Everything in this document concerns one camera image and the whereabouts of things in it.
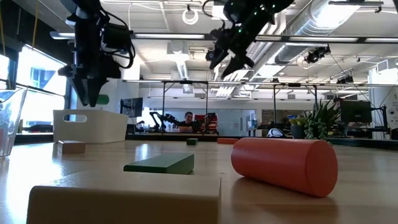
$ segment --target monitor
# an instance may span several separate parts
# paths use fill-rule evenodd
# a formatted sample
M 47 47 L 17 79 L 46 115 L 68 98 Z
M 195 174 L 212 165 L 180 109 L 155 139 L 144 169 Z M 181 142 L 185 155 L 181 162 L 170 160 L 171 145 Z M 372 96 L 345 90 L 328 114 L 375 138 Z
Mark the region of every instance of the monitor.
M 348 124 L 350 122 L 371 123 L 371 102 L 369 101 L 340 101 L 341 121 Z
M 120 113 L 136 118 L 142 116 L 142 98 L 123 99 L 120 101 Z

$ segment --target green plant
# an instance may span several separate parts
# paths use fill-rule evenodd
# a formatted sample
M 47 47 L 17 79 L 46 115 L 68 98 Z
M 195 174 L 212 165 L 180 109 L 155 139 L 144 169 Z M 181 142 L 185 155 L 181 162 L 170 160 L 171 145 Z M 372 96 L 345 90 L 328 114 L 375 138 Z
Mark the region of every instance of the green plant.
M 336 108 L 335 103 L 331 106 L 329 103 L 330 101 L 322 103 L 322 100 L 319 103 L 314 103 L 313 111 L 307 117 L 308 123 L 305 125 L 307 137 L 305 139 L 326 140 L 328 131 L 340 117 L 340 109 Z
M 302 117 L 302 116 L 298 116 L 294 119 L 290 119 L 289 121 L 292 125 L 305 126 L 307 124 L 307 118 Z

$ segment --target orange foam cylinder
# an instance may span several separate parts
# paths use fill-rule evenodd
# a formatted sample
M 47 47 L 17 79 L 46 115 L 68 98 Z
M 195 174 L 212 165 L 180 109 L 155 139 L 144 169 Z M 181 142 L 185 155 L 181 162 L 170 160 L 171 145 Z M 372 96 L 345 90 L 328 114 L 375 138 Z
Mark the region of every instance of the orange foam cylinder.
M 218 144 L 235 144 L 239 139 L 218 138 Z
M 335 151 L 321 140 L 242 138 L 231 155 L 235 171 L 291 190 L 326 197 L 335 188 Z

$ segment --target small green block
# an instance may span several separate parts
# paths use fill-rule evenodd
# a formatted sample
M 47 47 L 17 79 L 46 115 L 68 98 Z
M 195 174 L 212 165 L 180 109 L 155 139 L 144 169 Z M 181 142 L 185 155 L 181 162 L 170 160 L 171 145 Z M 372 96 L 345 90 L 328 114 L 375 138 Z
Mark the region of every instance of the small green block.
M 198 144 L 198 139 L 187 139 L 187 145 L 196 146 Z
M 123 171 L 158 174 L 189 174 L 193 170 L 194 155 L 190 153 L 166 153 L 124 166 Z

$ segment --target man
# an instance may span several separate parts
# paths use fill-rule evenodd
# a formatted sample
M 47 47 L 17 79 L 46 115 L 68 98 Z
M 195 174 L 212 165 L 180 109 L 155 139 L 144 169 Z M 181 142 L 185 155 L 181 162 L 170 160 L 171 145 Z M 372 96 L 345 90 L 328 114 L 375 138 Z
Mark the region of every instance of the man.
M 197 127 L 194 122 L 192 122 L 193 113 L 186 112 L 185 113 L 185 121 L 179 122 L 178 130 L 181 133 L 196 133 L 200 131 L 200 127 Z

